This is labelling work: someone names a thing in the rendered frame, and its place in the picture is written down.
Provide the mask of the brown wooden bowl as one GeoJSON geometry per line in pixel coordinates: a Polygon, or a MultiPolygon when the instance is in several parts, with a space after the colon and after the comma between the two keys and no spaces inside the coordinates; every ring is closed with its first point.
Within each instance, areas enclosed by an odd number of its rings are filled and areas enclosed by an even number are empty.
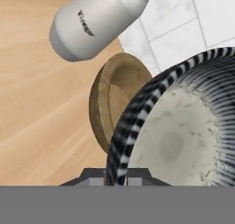
{"type": "Polygon", "coordinates": [[[132,97],[151,79],[135,56],[120,52],[96,75],[89,95],[89,120],[101,149],[108,153],[115,126],[132,97]]]}

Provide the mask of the white vinegar bottle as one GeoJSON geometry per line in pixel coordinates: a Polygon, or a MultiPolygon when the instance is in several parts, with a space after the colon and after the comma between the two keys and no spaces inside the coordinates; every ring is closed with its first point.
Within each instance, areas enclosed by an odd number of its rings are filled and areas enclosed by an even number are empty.
{"type": "Polygon", "coordinates": [[[53,50],[67,62],[93,59],[143,13],[149,0],[72,0],[50,27],[53,50]]]}

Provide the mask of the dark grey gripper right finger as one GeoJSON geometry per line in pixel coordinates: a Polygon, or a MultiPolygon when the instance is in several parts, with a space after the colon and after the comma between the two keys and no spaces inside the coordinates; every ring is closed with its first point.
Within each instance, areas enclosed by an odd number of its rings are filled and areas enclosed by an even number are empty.
{"type": "Polygon", "coordinates": [[[148,168],[128,168],[128,186],[169,186],[162,180],[153,177],[148,168]]]}

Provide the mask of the black and white striped bowl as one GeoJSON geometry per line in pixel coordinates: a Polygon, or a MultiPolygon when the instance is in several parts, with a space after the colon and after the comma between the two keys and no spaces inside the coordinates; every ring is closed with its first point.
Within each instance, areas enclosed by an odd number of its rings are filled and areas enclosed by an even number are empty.
{"type": "Polygon", "coordinates": [[[175,186],[235,186],[235,47],[200,52],[130,100],[110,141],[107,185],[147,168],[175,186]]]}

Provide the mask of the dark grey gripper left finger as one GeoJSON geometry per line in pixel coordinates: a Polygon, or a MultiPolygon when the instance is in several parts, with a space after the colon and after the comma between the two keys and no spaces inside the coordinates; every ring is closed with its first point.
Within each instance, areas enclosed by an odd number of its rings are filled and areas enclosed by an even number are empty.
{"type": "Polygon", "coordinates": [[[78,177],[63,183],[62,186],[103,186],[104,184],[104,168],[84,168],[78,177]]]}

